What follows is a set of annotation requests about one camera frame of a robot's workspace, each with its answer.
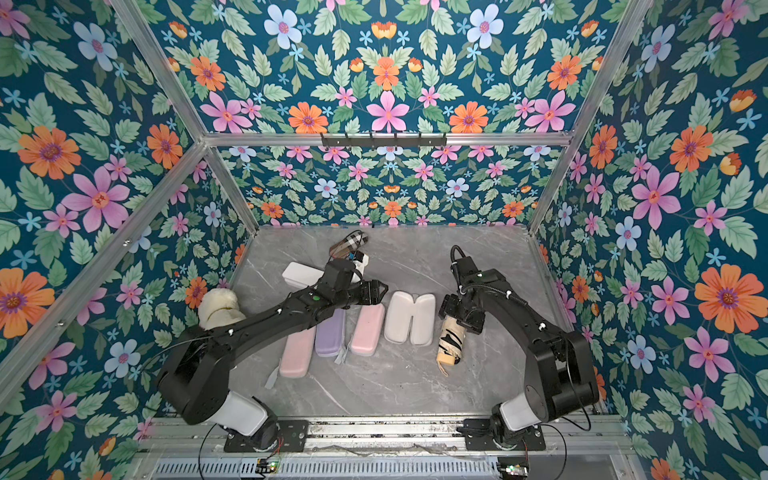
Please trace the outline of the beige black striped umbrella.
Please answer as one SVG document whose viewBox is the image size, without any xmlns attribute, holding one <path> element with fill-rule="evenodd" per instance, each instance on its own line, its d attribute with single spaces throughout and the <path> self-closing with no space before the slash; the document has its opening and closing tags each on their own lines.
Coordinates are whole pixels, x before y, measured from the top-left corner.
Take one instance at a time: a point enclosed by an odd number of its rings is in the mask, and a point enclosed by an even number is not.
<svg viewBox="0 0 768 480">
<path fill-rule="evenodd" d="M 441 373 L 448 377 L 451 367 L 458 365 L 463 357 L 466 329 L 452 316 L 446 316 L 439 335 L 436 362 Z"/>
</svg>

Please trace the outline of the pink-edged grey case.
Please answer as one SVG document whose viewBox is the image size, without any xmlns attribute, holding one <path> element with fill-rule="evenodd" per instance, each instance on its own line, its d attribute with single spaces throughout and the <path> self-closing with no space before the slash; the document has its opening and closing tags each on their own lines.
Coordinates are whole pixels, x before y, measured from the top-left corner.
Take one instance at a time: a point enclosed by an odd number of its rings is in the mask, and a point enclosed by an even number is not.
<svg viewBox="0 0 768 480">
<path fill-rule="evenodd" d="M 350 351 L 358 356 L 375 354 L 384 323 L 386 308 L 383 304 L 363 306 L 349 344 Z"/>
</svg>

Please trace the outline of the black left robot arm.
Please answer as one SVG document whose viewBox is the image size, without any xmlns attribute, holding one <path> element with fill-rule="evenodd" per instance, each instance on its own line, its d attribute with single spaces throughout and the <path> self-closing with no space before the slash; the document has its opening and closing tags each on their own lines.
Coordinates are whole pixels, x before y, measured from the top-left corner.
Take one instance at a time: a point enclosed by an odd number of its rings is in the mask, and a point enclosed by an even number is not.
<svg viewBox="0 0 768 480">
<path fill-rule="evenodd" d="M 388 290 L 379 280 L 364 280 L 353 262 L 332 259 L 315 284 L 288 294 L 274 307 L 227 326 L 187 329 L 158 372 L 157 389 L 189 425 L 213 422 L 253 436 L 270 413 L 258 401 L 230 390 L 230 371 L 276 340 L 319 325 L 338 309 L 380 304 Z"/>
</svg>

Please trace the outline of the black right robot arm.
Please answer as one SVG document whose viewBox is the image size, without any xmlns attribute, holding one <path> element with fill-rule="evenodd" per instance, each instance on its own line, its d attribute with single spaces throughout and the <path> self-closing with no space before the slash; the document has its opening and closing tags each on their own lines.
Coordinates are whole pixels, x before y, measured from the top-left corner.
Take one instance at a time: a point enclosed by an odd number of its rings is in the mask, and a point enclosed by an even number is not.
<svg viewBox="0 0 768 480">
<path fill-rule="evenodd" d="M 440 315 L 476 335 L 491 316 L 526 355 L 522 392 L 494 408 L 505 428 L 520 431 L 601 399 L 591 348 L 581 334 L 548 321 L 504 275 L 496 269 L 478 269 L 461 247 L 451 247 L 450 261 L 457 292 L 443 300 Z"/>
</svg>

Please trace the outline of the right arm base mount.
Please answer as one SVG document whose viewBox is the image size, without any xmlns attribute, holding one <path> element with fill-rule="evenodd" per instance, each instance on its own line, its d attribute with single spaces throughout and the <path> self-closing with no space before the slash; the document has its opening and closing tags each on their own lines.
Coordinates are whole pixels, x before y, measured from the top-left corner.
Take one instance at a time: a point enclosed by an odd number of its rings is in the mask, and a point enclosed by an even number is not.
<svg viewBox="0 0 768 480">
<path fill-rule="evenodd" d="M 465 418 L 456 428 L 469 451 L 544 451 L 546 443 L 539 426 L 510 430 L 499 414 Z"/>
</svg>

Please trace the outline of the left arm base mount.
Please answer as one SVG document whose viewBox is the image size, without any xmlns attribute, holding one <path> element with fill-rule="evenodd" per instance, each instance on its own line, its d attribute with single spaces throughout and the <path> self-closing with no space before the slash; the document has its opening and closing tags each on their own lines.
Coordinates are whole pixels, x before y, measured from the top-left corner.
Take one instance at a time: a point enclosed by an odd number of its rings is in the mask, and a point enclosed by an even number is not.
<svg viewBox="0 0 768 480">
<path fill-rule="evenodd" d="M 303 418 L 269 417 L 253 435 L 228 430 L 226 453 L 298 453 L 309 436 L 309 421 Z"/>
</svg>

